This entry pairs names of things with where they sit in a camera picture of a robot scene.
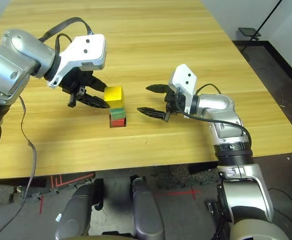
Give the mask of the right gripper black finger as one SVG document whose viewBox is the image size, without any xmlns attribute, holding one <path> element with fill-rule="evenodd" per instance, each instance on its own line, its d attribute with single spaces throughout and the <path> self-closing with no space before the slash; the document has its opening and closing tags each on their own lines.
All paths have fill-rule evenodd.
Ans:
<svg viewBox="0 0 292 240">
<path fill-rule="evenodd" d="M 147 86 L 146 89 L 160 94 L 168 93 L 170 91 L 170 87 L 167 84 L 152 84 Z"/>
<path fill-rule="evenodd" d="M 159 111 L 159 110 L 156 110 L 156 109 L 150 108 L 150 107 L 138 107 L 137 110 L 140 113 L 142 113 L 148 117 L 155 118 L 155 119 L 164 120 L 166 117 L 166 112 Z"/>
</svg>

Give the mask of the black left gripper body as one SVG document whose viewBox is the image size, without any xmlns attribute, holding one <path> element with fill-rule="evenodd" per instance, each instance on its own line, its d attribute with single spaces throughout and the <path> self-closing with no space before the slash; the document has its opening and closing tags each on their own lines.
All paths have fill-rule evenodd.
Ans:
<svg viewBox="0 0 292 240">
<path fill-rule="evenodd" d="M 77 101 L 93 107 L 90 97 L 86 94 L 86 86 L 92 84 L 93 71 L 82 71 L 79 67 L 74 67 L 63 77 L 59 86 L 62 91 L 69 94 L 68 107 L 74 108 Z"/>
</svg>

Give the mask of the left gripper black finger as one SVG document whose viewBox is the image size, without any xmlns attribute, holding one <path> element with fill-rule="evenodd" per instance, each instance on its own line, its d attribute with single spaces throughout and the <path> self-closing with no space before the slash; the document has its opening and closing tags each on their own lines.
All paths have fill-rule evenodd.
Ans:
<svg viewBox="0 0 292 240">
<path fill-rule="evenodd" d="M 88 81 L 88 86 L 99 92 L 104 92 L 105 88 L 108 87 L 103 81 L 101 81 L 99 78 L 93 75 L 90 76 L 90 80 Z"/>
<path fill-rule="evenodd" d="M 78 96 L 77 100 L 93 108 L 108 109 L 110 107 L 103 99 L 97 96 L 91 96 L 87 93 L 85 93 L 83 96 Z"/>
</svg>

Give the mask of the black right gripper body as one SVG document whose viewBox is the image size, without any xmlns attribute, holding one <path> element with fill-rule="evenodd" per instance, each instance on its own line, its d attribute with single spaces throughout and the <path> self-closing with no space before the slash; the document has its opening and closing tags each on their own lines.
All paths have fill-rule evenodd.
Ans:
<svg viewBox="0 0 292 240">
<path fill-rule="evenodd" d="M 185 110 L 186 97 L 181 93 L 175 93 L 169 87 L 166 87 L 166 96 L 164 97 L 165 117 L 164 121 L 168 122 L 171 115 L 176 115 Z"/>
</svg>

